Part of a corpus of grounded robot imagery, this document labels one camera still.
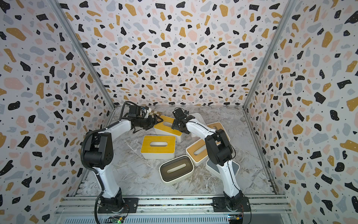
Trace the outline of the yellow lid tissue box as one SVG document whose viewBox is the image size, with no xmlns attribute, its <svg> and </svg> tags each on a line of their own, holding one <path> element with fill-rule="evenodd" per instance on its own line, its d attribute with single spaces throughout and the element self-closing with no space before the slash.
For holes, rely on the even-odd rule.
<svg viewBox="0 0 358 224">
<path fill-rule="evenodd" d="M 177 142 L 182 142 L 182 133 L 172 129 L 174 118 L 161 115 L 163 122 L 154 126 L 156 135 L 169 135 L 176 137 Z"/>
<path fill-rule="evenodd" d="M 141 154 L 145 159 L 174 159 L 176 137 L 147 135 L 144 137 Z"/>
</svg>

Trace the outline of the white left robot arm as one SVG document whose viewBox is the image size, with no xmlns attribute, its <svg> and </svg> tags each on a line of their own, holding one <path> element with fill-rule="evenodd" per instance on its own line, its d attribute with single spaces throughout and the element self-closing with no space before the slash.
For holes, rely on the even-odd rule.
<svg viewBox="0 0 358 224">
<path fill-rule="evenodd" d="M 127 118 L 86 134 L 81 148 L 81 162 L 97 178 L 101 189 L 99 200 L 102 207 L 117 212 L 125 206 L 121 189 L 114 179 L 111 168 L 114 158 L 113 141 L 130 130 L 135 132 L 137 127 L 148 130 L 161 122 L 163 119 L 157 115 L 149 115 L 145 118 Z"/>
</svg>

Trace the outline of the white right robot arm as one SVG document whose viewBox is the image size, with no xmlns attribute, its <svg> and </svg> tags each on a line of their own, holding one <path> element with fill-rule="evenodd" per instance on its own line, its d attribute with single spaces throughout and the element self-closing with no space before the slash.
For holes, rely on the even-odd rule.
<svg viewBox="0 0 358 224">
<path fill-rule="evenodd" d="M 234 148 L 225 131 L 209 128 L 182 108 L 177 107 L 172 113 L 175 117 L 172 124 L 173 130 L 186 134 L 194 133 L 205 141 L 208 157 L 216 165 L 221 175 L 225 205 L 228 210 L 237 211 L 244 195 L 235 178 L 233 169 Z"/>
</svg>

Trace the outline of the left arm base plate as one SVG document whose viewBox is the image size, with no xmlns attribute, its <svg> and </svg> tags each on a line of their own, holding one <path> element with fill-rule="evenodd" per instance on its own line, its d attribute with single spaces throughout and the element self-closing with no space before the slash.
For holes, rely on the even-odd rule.
<svg viewBox="0 0 358 224">
<path fill-rule="evenodd" d="M 99 214 L 136 213 L 139 204 L 139 198 L 136 197 L 125 197 L 119 200 L 103 197 L 101 199 L 104 199 L 104 202 L 100 203 Z"/>
</svg>

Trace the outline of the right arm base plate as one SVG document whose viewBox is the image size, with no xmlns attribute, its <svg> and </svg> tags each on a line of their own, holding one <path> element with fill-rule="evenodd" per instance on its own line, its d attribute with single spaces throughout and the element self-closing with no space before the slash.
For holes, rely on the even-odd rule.
<svg viewBox="0 0 358 224">
<path fill-rule="evenodd" d="M 213 197 L 211 203 L 214 212 L 250 212 L 251 207 L 247 197 L 227 198 Z"/>
</svg>

